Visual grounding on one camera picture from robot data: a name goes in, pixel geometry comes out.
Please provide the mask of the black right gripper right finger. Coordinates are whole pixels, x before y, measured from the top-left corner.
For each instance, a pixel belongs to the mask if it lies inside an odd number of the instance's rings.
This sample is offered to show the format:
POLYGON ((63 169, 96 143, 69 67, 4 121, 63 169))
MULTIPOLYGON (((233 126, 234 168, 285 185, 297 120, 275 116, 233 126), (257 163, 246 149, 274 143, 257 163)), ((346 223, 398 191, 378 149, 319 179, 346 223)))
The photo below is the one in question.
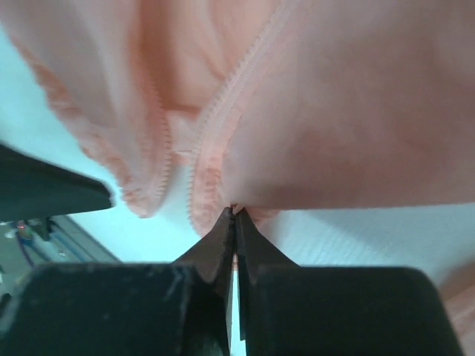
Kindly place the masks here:
POLYGON ((432 282, 408 267, 303 267, 235 217, 248 355, 461 355, 432 282))

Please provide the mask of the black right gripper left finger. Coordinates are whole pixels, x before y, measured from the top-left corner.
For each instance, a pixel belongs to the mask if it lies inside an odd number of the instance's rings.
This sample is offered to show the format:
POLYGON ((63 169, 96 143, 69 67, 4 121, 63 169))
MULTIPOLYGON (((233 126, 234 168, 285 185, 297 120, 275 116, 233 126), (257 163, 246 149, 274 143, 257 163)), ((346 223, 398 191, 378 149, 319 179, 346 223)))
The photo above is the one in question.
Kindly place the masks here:
POLYGON ((56 263, 1 302, 3 355, 228 355, 234 216, 172 263, 56 263))

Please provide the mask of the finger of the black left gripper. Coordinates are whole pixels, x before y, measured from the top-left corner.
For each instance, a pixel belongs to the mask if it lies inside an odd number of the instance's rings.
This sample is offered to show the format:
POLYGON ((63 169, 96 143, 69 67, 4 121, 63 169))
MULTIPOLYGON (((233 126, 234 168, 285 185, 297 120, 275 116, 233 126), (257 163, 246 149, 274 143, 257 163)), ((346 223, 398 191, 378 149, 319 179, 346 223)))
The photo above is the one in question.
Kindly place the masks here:
POLYGON ((1 145, 2 222, 111 207, 111 193, 100 181, 1 145))

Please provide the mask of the salmon pink hooded jacket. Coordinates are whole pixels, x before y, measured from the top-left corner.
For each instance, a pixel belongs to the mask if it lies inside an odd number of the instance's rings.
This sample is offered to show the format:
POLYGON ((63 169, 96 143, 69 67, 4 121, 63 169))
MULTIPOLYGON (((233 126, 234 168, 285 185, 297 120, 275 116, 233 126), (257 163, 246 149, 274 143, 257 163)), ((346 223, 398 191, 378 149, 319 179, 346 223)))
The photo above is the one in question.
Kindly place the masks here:
POLYGON ((306 264, 407 265, 474 353, 472 1, 3 1, 1 137, 175 256, 227 206, 306 264))

